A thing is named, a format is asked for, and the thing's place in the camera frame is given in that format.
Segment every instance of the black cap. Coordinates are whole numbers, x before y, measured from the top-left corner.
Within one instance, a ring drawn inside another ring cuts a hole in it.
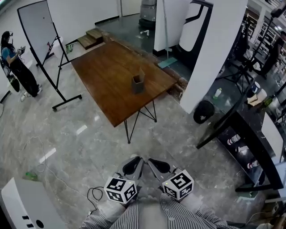
[[[3,37],[3,38],[8,38],[8,37],[10,37],[10,32],[9,32],[9,31],[5,31],[5,32],[2,34],[2,37]]]

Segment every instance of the black table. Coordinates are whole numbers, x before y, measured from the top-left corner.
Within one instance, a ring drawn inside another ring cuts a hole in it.
[[[223,121],[220,120],[213,133],[199,143],[197,148],[201,148],[206,145],[215,137],[222,142],[254,184],[253,187],[237,188],[237,192],[260,191],[267,189],[277,190],[284,188],[285,175],[281,175],[276,168],[281,158],[276,156],[270,143],[261,131],[267,109],[257,113],[257,107],[250,108],[244,103],[245,100],[243,102],[239,102],[240,103],[238,103],[237,106],[234,106],[235,108],[230,112],[230,115]],[[284,149],[286,144],[286,135],[279,124],[276,124],[276,128],[284,140],[282,155],[285,155]],[[233,145],[228,145],[227,140],[232,138],[235,134],[238,134],[241,139]],[[238,147],[245,145],[248,146],[248,150],[244,150],[243,153],[238,153],[236,151]],[[260,165],[252,169],[248,169],[247,164],[254,160],[257,160]],[[263,171],[265,172],[270,184],[259,186],[258,180]]]

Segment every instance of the striped shirt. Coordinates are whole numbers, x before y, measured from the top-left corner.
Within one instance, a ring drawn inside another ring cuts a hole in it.
[[[214,211],[203,205],[192,213],[165,193],[161,195],[160,204],[168,221],[168,229],[237,229],[228,226],[225,220],[215,216]],[[102,215],[92,214],[83,222],[80,229],[139,229],[138,205],[139,201],[134,200],[114,223]]]

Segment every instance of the white cube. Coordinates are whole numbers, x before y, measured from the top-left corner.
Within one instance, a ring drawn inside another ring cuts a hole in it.
[[[119,202],[121,204],[128,203],[136,194],[136,184],[131,180],[109,177],[104,191],[109,200]]]
[[[184,170],[162,183],[164,193],[180,200],[193,190],[193,178]]]

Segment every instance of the tripod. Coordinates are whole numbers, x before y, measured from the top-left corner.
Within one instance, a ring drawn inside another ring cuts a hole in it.
[[[215,80],[220,80],[220,79],[226,79],[232,83],[235,83],[238,90],[240,91],[240,94],[243,94],[245,93],[244,91],[244,79],[246,79],[247,83],[250,85],[251,82],[254,80],[253,77],[248,73],[249,70],[252,70],[252,61],[253,59],[255,58],[255,55],[257,54],[262,42],[264,41],[265,37],[266,37],[266,34],[267,34],[267,31],[269,30],[269,27],[271,25],[273,21],[273,17],[271,17],[270,21],[269,21],[269,24],[267,26],[267,29],[262,37],[262,40],[261,42],[259,43],[258,47],[254,50],[254,53],[252,54],[252,57],[250,59],[248,59],[245,64],[242,64],[240,66],[236,65],[236,64],[233,64],[231,63],[232,66],[234,66],[236,69],[238,69],[238,72],[234,73],[234,74],[231,74],[229,76],[220,76],[220,77],[217,77]],[[248,31],[248,27],[247,27],[247,22],[246,22],[246,26],[245,26],[245,36],[248,36],[247,34],[247,31]],[[238,86],[238,81],[242,78],[242,89],[240,90],[240,87]]]

